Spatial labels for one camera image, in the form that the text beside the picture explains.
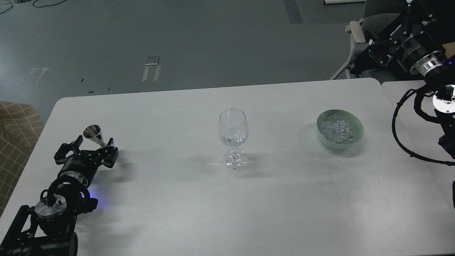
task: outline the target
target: chair armrest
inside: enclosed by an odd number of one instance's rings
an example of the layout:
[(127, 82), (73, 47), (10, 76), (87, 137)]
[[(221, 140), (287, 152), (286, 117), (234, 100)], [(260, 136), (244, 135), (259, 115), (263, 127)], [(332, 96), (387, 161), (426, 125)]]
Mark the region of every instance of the chair armrest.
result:
[(354, 37), (354, 41), (358, 44), (366, 43), (364, 32), (360, 27), (360, 23), (358, 21), (351, 21), (348, 26), (345, 28), (346, 33), (351, 33)]

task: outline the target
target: black wire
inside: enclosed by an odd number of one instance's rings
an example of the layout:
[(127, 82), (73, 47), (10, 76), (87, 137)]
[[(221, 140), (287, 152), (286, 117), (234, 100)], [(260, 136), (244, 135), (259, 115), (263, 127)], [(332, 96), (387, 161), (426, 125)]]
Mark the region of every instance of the black wire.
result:
[(59, 4), (63, 3), (63, 2), (66, 2), (66, 0), (63, 0), (63, 1), (60, 2), (60, 3), (56, 3), (56, 4), (52, 4), (52, 5), (41, 5), (41, 6), (36, 6), (35, 3), (38, 2), (38, 1), (39, 1), (39, 0), (35, 0), (35, 1), (33, 2), (33, 4), (31, 4), (31, 5), (33, 5), (33, 6), (36, 7), (36, 8), (41, 8), (41, 7), (59, 5)]
[(401, 142), (400, 140), (398, 139), (398, 136), (397, 136), (397, 132), (396, 132), (396, 118), (398, 116), (398, 111), (399, 109), (401, 108), (401, 106), (404, 104), (404, 102), (406, 102), (407, 99), (409, 99), (412, 95), (414, 95), (415, 93), (417, 92), (417, 90), (414, 90), (414, 89), (410, 89), (408, 90), (404, 95), (403, 97), (400, 99), (400, 101), (397, 103), (397, 107), (395, 108), (395, 112), (394, 112), (394, 115), (393, 115), (393, 118), (392, 118), (392, 134), (395, 138), (395, 141), (397, 142), (397, 144), (399, 145), (399, 147), (404, 150), (406, 153), (409, 154), (410, 157), (415, 157), (417, 159), (420, 159), (420, 160), (423, 160), (423, 161), (426, 161), (426, 162), (431, 162), (431, 163), (437, 163), (437, 164), (445, 164), (445, 165), (448, 165), (448, 166), (453, 166), (455, 165), (455, 162), (450, 162), (450, 161), (441, 161), (441, 160), (435, 160), (435, 159), (431, 159), (431, 158), (428, 158), (428, 157), (425, 157), (425, 156), (422, 156), (422, 155), (419, 155), (417, 154), (416, 152), (414, 151), (411, 151), (409, 150), (407, 147), (405, 147)]
[(3, 12), (0, 12), (0, 14), (5, 13), (7, 10), (13, 8), (13, 4), (10, 2), (10, 0), (7, 0), (7, 1), (11, 6), (8, 9), (4, 10)]

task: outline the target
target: chair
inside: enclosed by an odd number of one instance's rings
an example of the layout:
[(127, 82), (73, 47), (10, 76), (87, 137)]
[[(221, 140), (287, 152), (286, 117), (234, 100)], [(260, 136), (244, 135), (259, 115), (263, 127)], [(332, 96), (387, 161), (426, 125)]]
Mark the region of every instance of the chair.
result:
[(355, 59), (369, 46), (367, 42), (373, 37), (377, 38), (403, 10), (404, 5), (399, 0), (367, 0), (364, 17), (359, 21), (351, 21), (345, 28), (345, 32), (350, 34), (349, 57), (330, 80), (336, 79), (343, 72), (346, 78), (358, 78), (350, 74)]
[(0, 216), (43, 127), (32, 106), (0, 101)]

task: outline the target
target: glass base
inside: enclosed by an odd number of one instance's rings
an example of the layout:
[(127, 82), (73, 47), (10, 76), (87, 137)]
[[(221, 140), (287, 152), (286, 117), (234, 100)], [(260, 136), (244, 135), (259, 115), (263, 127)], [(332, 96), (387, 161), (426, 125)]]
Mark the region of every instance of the glass base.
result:
[(224, 154), (223, 160), (227, 167), (239, 169), (247, 164), (247, 155), (238, 148), (232, 148)]

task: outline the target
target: stainless steel jigger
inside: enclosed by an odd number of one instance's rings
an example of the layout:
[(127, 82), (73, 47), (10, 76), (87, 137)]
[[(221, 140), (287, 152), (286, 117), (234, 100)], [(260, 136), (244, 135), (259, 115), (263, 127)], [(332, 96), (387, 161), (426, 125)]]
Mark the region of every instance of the stainless steel jigger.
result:
[(95, 142), (96, 144), (100, 145), (100, 147), (107, 146), (106, 143), (103, 141), (103, 135), (101, 134), (101, 128), (97, 124), (93, 124), (85, 128), (84, 132), (82, 133), (85, 138)]

